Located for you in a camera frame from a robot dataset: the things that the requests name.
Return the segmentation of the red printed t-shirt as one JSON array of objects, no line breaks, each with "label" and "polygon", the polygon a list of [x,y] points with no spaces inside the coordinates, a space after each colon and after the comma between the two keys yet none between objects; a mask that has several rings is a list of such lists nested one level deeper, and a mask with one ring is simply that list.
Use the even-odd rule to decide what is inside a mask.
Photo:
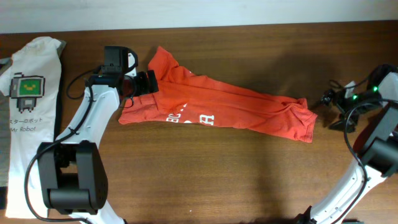
[{"label": "red printed t-shirt", "polygon": [[249,129],[311,143],[317,115],[305,98],[258,93],[196,75],[158,47],[148,64],[159,91],[128,100],[120,124],[164,121]]}]

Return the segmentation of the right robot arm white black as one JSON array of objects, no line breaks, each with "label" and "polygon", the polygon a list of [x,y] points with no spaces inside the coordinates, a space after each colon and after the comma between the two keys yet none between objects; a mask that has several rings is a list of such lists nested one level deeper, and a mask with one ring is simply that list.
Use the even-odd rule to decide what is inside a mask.
[{"label": "right robot arm white black", "polygon": [[342,86],[336,80],[329,81],[331,89],[324,93],[320,103],[333,105],[340,111],[339,120],[330,129],[347,136],[355,131],[362,114],[380,112],[353,144],[345,139],[353,156],[346,174],[321,202],[298,214],[294,223],[347,223],[346,216],[357,203],[397,173],[397,66],[378,65],[363,83],[366,89],[354,93],[358,87],[355,82]]}]

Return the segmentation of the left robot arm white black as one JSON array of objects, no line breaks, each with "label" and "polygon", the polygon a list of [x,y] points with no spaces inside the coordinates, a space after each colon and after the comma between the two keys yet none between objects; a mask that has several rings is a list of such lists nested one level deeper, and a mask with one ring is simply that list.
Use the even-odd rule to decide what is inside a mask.
[{"label": "left robot arm white black", "polygon": [[125,223],[107,201],[108,178],[99,145],[123,98],[159,90],[152,70],[93,75],[85,82],[81,105],[54,142],[37,150],[44,205],[66,215],[66,221]]}]

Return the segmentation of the grey garment at left edge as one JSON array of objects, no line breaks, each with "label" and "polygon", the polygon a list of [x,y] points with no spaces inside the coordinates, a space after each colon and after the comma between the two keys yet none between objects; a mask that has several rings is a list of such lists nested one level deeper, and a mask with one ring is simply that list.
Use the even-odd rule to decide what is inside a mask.
[{"label": "grey garment at left edge", "polygon": [[9,67],[11,65],[12,60],[10,58],[1,59],[1,187],[7,187],[9,179],[11,150],[11,132],[9,130],[9,84],[11,78]]}]

